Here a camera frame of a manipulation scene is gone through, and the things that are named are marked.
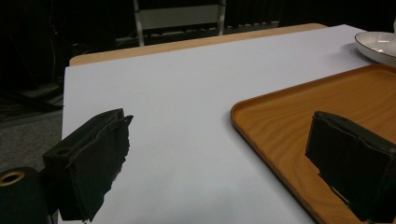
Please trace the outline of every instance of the white tabletop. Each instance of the white tabletop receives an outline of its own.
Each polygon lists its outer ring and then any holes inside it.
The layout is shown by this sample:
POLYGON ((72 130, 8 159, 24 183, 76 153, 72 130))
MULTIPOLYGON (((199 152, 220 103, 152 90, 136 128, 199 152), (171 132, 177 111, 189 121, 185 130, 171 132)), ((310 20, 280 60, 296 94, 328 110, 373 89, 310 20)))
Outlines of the white tabletop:
POLYGON ((355 49, 358 32, 342 25, 68 67, 63 137, 107 110, 134 115, 127 161, 93 223, 313 223, 230 110, 372 63, 355 49))

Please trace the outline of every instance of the floor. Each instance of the floor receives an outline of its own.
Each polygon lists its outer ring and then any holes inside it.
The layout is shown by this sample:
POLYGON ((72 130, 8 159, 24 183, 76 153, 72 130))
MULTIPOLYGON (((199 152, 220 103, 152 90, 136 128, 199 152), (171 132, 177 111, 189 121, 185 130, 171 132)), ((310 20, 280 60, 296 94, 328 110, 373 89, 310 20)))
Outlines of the floor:
MULTIPOLYGON (((225 29, 224 34, 242 33, 277 27, 277 23, 225 29)), ((216 31, 151 36, 147 43, 173 42, 183 39, 216 35, 216 31)), ((136 40, 121 43, 124 48, 134 47, 136 40)), ((40 171, 44 168, 41 155, 61 141, 62 111, 0 122, 0 172, 20 166, 30 166, 40 171)))

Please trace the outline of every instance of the wooden tray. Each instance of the wooden tray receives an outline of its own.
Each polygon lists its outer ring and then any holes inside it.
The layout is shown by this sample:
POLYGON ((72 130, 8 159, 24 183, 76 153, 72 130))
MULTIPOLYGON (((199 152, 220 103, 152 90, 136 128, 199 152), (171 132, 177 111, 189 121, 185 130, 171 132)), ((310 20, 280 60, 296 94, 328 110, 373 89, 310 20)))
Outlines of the wooden tray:
POLYGON ((319 223, 361 223, 304 155, 317 110, 396 143, 396 68, 369 65, 240 102, 231 112, 233 126, 319 223))

